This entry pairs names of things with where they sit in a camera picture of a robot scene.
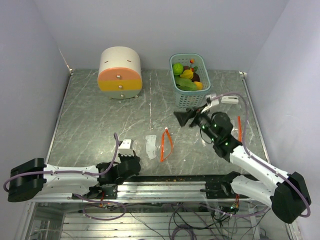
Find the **green fake leafy vegetable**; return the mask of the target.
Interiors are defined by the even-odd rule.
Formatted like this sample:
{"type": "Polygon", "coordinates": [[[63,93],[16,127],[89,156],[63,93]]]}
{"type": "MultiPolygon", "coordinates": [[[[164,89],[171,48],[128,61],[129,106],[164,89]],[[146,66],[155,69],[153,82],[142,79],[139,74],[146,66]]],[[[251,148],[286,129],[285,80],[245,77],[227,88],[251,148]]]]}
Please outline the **green fake leafy vegetable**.
{"type": "Polygon", "coordinates": [[[197,86],[188,78],[174,77],[175,85],[182,91],[197,91],[197,86]]]}

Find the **zip bag with fruit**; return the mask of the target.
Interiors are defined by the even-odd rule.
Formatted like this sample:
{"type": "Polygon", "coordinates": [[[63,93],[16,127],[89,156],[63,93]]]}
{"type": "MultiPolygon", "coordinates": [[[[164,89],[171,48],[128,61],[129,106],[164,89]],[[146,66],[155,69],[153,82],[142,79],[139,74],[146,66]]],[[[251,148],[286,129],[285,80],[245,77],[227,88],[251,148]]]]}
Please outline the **zip bag with fruit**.
{"type": "Polygon", "coordinates": [[[150,160],[166,161],[173,152],[174,143],[169,128],[148,133],[145,137],[145,151],[150,160]]]}

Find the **orange fake fruit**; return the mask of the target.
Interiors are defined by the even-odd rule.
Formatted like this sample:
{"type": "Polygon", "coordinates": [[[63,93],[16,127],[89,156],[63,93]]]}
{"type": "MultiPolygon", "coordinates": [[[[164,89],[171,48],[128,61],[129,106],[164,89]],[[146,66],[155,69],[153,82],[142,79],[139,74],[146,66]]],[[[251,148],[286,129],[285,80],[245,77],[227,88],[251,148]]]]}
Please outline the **orange fake fruit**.
{"type": "Polygon", "coordinates": [[[202,84],[201,82],[199,82],[199,81],[194,81],[193,83],[194,83],[194,85],[196,86],[196,89],[197,89],[198,91],[200,91],[200,90],[203,89],[203,84],[202,84]]]}

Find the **light blue plastic basket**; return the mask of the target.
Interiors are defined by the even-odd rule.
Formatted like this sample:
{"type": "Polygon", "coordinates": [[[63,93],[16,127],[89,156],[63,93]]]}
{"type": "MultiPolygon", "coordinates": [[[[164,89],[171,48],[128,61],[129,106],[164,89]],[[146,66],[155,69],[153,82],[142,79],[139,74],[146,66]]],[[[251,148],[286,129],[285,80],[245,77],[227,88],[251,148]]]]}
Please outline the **light blue plastic basket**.
{"type": "Polygon", "coordinates": [[[180,108],[193,108],[200,107],[206,101],[204,100],[206,95],[211,92],[211,82],[208,76],[208,72],[203,58],[196,53],[179,53],[171,56],[170,60],[170,75],[173,82],[175,104],[180,108]],[[175,83],[175,76],[172,70],[172,65],[175,63],[181,63],[183,66],[190,66],[190,59],[195,59],[195,65],[198,66],[197,73],[200,77],[200,82],[203,84],[202,90],[196,91],[183,91],[177,88],[175,83]]]}

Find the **green fake fruit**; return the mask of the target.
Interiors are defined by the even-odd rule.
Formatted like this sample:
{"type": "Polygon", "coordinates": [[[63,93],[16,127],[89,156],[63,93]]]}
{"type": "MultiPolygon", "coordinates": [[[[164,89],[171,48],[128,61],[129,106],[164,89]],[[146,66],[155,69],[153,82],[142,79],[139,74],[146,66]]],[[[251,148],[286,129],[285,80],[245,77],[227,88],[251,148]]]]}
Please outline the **green fake fruit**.
{"type": "Polygon", "coordinates": [[[181,63],[177,62],[172,65],[172,72],[174,76],[181,75],[183,71],[184,71],[184,66],[181,63]]]}

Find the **red fake cherries with leaves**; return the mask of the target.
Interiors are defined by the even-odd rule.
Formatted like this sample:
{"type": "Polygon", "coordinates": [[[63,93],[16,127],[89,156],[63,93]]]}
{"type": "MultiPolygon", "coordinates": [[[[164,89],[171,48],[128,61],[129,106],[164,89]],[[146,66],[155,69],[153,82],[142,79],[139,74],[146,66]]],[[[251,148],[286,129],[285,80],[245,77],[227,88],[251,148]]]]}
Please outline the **red fake cherries with leaves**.
{"type": "Polygon", "coordinates": [[[197,70],[198,70],[198,66],[195,65],[195,59],[194,58],[191,58],[189,60],[189,63],[190,63],[190,66],[189,66],[189,69],[195,73],[197,70]]]}

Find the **zip bag with fake food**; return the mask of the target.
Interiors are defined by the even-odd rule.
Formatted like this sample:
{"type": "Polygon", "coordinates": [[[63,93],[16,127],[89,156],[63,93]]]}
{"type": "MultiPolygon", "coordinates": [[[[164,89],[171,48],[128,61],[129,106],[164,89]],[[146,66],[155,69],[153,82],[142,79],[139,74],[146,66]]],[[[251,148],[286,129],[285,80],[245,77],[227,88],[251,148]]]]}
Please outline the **zip bag with fake food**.
{"type": "MultiPolygon", "coordinates": [[[[233,128],[231,130],[231,135],[235,137],[238,141],[242,142],[242,121],[241,121],[241,116],[237,116],[236,118],[233,118],[230,120],[231,124],[233,125],[233,128]]],[[[202,128],[200,129],[200,135],[202,138],[203,142],[206,142],[207,144],[213,143],[214,138],[213,137],[208,137],[208,139],[205,139],[202,137],[202,128]]]]}

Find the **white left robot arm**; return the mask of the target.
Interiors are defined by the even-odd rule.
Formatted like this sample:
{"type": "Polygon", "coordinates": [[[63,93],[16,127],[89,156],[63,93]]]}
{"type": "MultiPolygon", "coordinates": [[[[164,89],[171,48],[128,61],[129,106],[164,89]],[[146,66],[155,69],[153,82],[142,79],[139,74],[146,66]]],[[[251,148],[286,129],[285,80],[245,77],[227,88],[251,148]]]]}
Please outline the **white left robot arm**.
{"type": "Polygon", "coordinates": [[[50,194],[99,198],[140,173],[140,158],[136,154],[118,157],[119,163],[102,162],[87,167],[60,167],[34,158],[11,169],[10,178],[3,185],[7,200],[18,203],[50,194]]]}

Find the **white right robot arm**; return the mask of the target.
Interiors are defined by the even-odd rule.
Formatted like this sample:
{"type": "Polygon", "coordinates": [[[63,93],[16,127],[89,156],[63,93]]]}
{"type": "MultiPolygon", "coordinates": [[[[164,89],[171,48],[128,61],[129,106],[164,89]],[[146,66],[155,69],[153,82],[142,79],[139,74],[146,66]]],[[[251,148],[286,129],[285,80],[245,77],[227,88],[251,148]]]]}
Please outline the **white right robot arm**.
{"type": "Polygon", "coordinates": [[[190,109],[173,114],[181,127],[188,121],[191,121],[189,127],[199,127],[210,138],[212,148],[220,158],[254,177],[249,179],[238,172],[227,174],[220,186],[224,197],[231,198],[236,194],[249,197],[271,208],[287,224],[298,217],[310,216],[312,201],[304,177],[298,172],[281,170],[250,152],[231,134],[233,125],[226,113],[215,112],[208,116],[199,109],[190,109]]]}

